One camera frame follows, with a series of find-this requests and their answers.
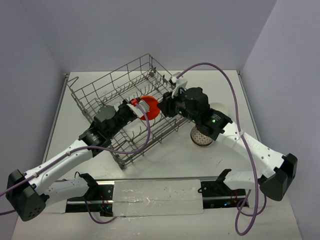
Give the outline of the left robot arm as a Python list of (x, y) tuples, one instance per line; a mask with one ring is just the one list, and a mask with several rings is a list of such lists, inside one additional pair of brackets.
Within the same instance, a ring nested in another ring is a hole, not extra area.
[(46, 207), (72, 197), (93, 199), (98, 184), (89, 174), (59, 181), (64, 174), (103, 151), (120, 154), (110, 147), (112, 138), (128, 123), (146, 117), (149, 106), (136, 99), (124, 101), (118, 108), (100, 108), (90, 127), (64, 151), (49, 161), (25, 172), (14, 170), (7, 181), (5, 196), (24, 222), (37, 217)]

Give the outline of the brown patterned bowl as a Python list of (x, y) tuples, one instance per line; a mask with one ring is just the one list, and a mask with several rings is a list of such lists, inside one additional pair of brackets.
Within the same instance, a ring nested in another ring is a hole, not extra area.
[(191, 129), (190, 138), (193, 143), (200, 147), (207, 147), (214, 141), (212, 138), (202, 134), (196, 126)]

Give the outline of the orange bowl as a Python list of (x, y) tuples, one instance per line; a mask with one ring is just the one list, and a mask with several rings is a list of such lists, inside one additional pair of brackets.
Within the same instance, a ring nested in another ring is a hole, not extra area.
[(146, 113), (149, 120), (155, 119), (160, 114), (160, 109), (158, 108), (159, 102), (153, 96), (150, 96), (150, 95), (141, 96), (140, 101), (145, 101), (149, 106), (149, 110)]

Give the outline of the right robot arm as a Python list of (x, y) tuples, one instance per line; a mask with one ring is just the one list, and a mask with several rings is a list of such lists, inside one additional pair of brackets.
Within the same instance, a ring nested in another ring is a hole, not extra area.
[(176, 96), (166, 92), (157, 106), (165, 117), (180, 115), (194, 122), (201, 134), (228, 146), (254, 163), (256, 174), (225, 169), (217, 179), (217, 190), (221, 195), (227, 196), (238, 189), (253, 190), (258, 185), (271, 200), (283, 199), (296, 176), (296, 156), (274, 151), (240, 131), (230, 117), (211, 108), (208, 96), (200, 87), (189, 88)]

